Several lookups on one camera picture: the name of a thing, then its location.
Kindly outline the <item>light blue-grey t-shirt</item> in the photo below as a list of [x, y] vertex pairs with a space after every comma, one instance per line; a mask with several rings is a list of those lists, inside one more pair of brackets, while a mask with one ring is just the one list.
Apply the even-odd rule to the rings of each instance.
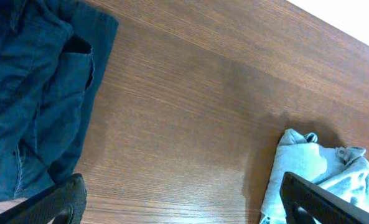
[[276, 148], [259, 222], [286, 223], [279, 194], [285, 172], [293, 172], [369, 213], [369, 161], [365, 153], [361, 147], [323, 147], [314, 133], [285, 130]]

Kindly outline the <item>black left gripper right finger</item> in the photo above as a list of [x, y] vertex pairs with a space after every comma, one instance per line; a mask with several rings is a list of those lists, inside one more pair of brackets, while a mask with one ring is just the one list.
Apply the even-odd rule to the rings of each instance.
[[293, 172], [285, 172], [280, 197], [289, 224], [369, 224], [369, 213]]

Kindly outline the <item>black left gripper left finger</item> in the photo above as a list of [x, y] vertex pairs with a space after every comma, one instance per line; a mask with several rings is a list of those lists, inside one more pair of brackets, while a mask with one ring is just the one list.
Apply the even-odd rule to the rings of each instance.
[[1, 213], [0, 224], [78, 224], [83, 218], [86, 198], [82, 175], [73, 174]]

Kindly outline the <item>dark navy folded garment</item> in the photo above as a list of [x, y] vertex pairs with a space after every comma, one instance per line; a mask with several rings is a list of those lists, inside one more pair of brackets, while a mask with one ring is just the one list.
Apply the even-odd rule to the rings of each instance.
[[0, 0], [0, 202], [72, 175], [117, 29], [81, 1]]

